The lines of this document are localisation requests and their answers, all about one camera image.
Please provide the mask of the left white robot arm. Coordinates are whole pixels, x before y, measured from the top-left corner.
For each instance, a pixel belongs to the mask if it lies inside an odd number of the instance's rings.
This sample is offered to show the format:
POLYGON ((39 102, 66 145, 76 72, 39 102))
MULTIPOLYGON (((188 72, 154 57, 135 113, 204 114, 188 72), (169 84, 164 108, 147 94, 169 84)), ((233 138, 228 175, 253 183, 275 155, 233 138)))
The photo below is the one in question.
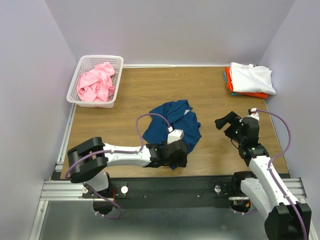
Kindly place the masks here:
POLYGON ((106 167, 136 166, 142 168, 186 167, 188 146, 181 140, 167 144, 138 147, 115 146, 93 137, 67 152, 69 169, 65 177, 72 183, 83 183, 101 198, 111 191, 106 167))

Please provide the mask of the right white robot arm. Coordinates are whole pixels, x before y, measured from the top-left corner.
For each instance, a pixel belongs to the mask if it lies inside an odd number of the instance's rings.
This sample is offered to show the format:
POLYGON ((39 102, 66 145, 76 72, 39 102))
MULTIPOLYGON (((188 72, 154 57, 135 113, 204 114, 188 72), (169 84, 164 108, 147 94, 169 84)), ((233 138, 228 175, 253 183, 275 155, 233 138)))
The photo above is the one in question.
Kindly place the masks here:
POLYGON ((264 218, 264 230, 270 240, 307 240, 310 233, 312 210, 301 203, 285 185, 273 165, 266 148, 259 142, 259 113, 251 108, 246 117, 231 111, 216 119, 215 126, 229 127, 224 134, 237 143, 239 156, 250 168, 249 172, 236 172, 230 191, 246 195, 264 218))

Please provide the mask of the dark blue printed t-shirt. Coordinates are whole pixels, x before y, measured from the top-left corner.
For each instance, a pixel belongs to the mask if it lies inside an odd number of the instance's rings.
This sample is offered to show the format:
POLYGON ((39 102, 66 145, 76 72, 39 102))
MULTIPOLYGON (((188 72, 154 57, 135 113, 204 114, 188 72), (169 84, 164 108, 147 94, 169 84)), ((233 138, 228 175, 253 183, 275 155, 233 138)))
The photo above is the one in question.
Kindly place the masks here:
POLYGON ((147 142, 146 148, 150 151, 150 163, 146 168, 159 168, 168 166, 163 164, 160 154, 162 146, 167 145, 168 128, 183 130, 182 141, 188 146, 188 154, 193 151, 202 137, 200 133, 201 124, 197 115, 187 100, 166 102, 149 113, 142 114, 135 122, 138 130, 138 122, 145 116, 151 116, 151 122, 146 131, 139 137, 147 142))

